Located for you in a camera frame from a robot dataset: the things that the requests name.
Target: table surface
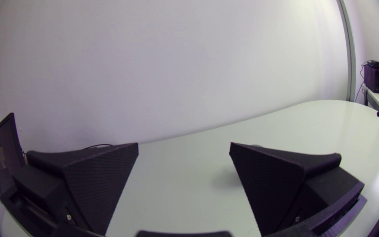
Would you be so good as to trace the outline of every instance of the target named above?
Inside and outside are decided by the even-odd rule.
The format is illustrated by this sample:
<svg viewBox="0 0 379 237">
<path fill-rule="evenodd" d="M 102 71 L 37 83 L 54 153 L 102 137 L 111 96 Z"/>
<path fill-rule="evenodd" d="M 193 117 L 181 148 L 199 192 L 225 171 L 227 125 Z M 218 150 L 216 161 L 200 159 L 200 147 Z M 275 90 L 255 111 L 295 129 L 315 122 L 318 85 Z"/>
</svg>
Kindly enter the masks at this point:
<svg viewBox="0 0 379 237">
<path fill-rule="evenodd" d="M 379 118 L 358 103 L 306 102 L 243 122 L 140 144 L 106 233 L 211 232 L 260 236 L 229 156 L 230 142 L 301 153 L 342 155 L 341 167 L 361 180 L 367 198 L 342 236 L 367 236 L 379 219 Z M 16 224 L 4 216 L 3 236 Z"/>
</svg>

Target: black plastic housing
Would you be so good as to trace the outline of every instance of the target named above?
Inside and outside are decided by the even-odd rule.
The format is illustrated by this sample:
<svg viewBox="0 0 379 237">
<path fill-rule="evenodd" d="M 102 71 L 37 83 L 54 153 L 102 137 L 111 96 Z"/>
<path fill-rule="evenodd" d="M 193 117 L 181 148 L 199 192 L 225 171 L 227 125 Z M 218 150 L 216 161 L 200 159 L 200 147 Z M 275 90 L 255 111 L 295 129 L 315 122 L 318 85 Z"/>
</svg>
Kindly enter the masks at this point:
<svg viewBox="0 0 379 237">
<path fill-rule="evenodd" d="M 319 236 L 356 204 L 364 187 L 339 167 L 337 153 L 231 143 L 230 156 L 262 236 Z"/>
</svg>

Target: small black box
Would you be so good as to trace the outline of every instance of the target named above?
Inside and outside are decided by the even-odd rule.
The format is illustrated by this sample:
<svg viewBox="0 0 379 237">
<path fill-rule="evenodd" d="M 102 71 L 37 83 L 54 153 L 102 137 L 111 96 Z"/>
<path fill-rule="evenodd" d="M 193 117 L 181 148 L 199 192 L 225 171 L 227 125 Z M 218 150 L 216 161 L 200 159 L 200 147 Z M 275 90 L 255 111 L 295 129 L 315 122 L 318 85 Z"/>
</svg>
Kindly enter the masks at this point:
<svg viewBox="0 0 379 237">
<path fill-rule="evenodd" d="M 379 68 L 375 69 L 370 65 L 365 65 L 365 85 L 374 93 L 379 93 Z"/>
</svg>

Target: black cable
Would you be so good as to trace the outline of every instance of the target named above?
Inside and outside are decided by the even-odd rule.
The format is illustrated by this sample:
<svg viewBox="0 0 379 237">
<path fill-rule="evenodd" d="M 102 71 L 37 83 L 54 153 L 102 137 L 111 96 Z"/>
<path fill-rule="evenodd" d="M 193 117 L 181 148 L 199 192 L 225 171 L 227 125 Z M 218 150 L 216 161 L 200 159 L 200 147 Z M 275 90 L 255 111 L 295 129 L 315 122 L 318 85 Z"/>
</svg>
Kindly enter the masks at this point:
<svg viewBox="0 0 379 237">
<path fill-rule="evenodd" d="M 97 144 L 97 145 L 91 145 L 90 147 L 83 148 L 82 150 L 86 150 L 86 149 L 89 149 L 89 148 L 92 148 L 92 147 L 97 147 L 97 146 L 100 146 L 100 145 L 113 146 L 112 144 Z"/>
<path fill-rule="evenodd" d="M 361 77 L 362 77 L 362 79 L 364 79 L 364 81 L 362 82 L 361 86 L 359 87 L 359 89 L 358 89 L 358 93 L 356 93 L 355 100 L 354 100 L 353 102 L 356 102 L 356 99 L 358 98 L 359 92 L 362 91 L 362 85 L 365 83 L 365 78 L 368 77 L 368 74 L 370 73 L 370 70 L 369 70 L 368 73 L 367 73 L 365 76 L 362 75 L 362 71 L 364 70 L 364 66 L 367 65 L 367 63 L 369 63 L 370 61 L 371 61 L 371 60 L 368 60 L 368 61 L 366 61 L 365 63 L 362 63 L 362 64 L 361 64 L 362 69 L 361 69 L 361 71 L 359 72 L 359 74 L 361 74 Z"/>
</svg>

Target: white table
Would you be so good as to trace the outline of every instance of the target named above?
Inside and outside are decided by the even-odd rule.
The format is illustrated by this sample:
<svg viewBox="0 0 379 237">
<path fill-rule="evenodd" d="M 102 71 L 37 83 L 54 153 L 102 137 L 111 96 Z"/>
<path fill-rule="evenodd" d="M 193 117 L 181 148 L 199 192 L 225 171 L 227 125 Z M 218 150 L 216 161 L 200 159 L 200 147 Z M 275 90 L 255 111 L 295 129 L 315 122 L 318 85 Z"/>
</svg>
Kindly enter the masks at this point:
<svg viewBox="0 0 379 237">
<path fill-rule="evenodd" d="M 379 118 L 357 103 L 322 100 L 178 138 L 140 144 L 140 155 L 107 236 L 228 230 L 260 236 L 229 156 L 230 142 L 301 153 L 342 155 L 341 167 L 361 180 L 367 198 L 343 236 L 366 236 L 379 219 Z M 13 236 L 4 218 L 3 235 Z"/>
</svg>

